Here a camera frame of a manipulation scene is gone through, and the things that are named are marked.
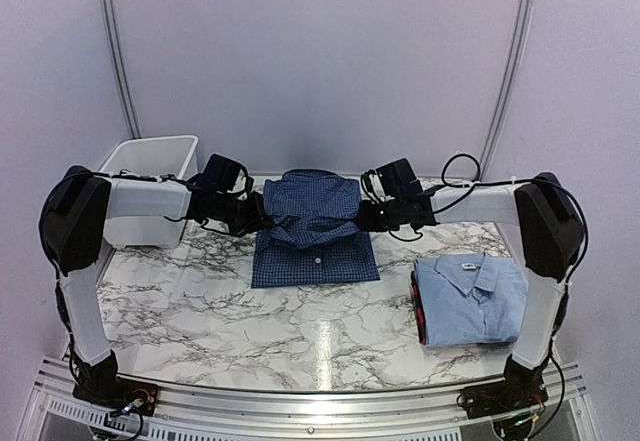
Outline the dark blue checked shirt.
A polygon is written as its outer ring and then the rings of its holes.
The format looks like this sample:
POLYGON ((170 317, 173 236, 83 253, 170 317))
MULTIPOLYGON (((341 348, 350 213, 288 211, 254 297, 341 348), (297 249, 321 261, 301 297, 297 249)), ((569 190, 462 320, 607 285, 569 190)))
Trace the dark blue checked shirt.
POLYGON ((253 289, 377 281, 370 235, 355 224, 359 182, 294 169, 263 187, 273 225, 256 234, 253 289))

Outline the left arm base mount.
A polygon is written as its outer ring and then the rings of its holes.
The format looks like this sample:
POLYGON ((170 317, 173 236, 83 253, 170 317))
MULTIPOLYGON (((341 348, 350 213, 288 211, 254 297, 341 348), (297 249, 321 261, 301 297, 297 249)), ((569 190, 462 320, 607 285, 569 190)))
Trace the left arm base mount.
POLYGON ((82 361, 72 351, 69 370, 74 378, 73 397, 82 401, 112 408, 126 414, 126 407, 136 409, 143 416, 152 416, 156 409, 159 387, 156 384, 122 378, 114 351, 96 365, 82 361))

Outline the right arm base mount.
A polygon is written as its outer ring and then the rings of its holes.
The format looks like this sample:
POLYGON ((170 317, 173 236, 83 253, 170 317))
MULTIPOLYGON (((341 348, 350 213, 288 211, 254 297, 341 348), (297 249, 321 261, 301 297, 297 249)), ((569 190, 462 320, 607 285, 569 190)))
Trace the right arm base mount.
POLYGON ((543 371, 550 357, 528 369, 510 355, 505 364, 503 380, 477 384, 461 390, 456 402, 469 419, 504 414, 510 411, 545 404, 548 394, 543 371))

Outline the light blue shirt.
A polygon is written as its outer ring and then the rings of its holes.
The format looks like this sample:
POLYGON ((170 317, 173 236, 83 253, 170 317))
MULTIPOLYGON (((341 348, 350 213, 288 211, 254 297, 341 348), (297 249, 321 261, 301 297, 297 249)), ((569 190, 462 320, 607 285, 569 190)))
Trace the light blue shirt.
POLYGON ((528 284, 511 257, 487 253, 414 261, 426 345, 512 343, 520 334, 528 284))

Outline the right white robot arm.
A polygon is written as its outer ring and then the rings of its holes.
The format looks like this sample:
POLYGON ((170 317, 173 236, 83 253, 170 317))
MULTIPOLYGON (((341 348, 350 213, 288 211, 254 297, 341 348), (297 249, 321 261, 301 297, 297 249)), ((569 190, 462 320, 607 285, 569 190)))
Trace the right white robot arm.
POLYGON ((405 158, 363 173, 360 184, 366 198, 355 223, 366 232, 462 222, 518 227, 529 288, 521 334, 502 380, 468 386, 459 400, 470 417, 545 401, 543 371, 566 315, 570 280, 588 247, 587 221, 576 198, 551 172, 494 182, 479 175, 460 182, 442 178, 425 189, 405 158))

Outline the red black plaid shirt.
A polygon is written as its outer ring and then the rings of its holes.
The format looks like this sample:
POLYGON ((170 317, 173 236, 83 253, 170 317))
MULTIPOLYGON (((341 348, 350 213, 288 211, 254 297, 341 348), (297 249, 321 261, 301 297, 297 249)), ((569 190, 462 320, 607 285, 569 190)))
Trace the red black plaid shirt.
POLYGON ((426 346, 428 337, 426 330, 426 320, 424 315, 424 309, 422 306, 421 295, 417 283, 416 272, 412 271, 410 275, 411 279, 411 298, 413 304, 413 311, 416 320, 416 328, 418 333, 418 339, 421 345, 426 346))

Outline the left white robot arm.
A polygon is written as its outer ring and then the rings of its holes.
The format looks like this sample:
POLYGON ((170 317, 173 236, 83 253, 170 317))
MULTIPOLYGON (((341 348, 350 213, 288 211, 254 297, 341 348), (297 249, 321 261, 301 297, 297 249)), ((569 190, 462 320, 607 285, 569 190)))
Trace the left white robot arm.
POLYGON ((72 376, 106 406, 119 405, 127 391, 104 332, 93 270, 107 222, 128 217, 195 221, 201 227, 217 221, 231 237, 272 224, 247 169, 221 155, 212 155, 205 170, 187 180, 173 174, 108 174, 79 165, 66 172, 44 202, 39 239, 55 272, 56 303, 69 334, 72 376))

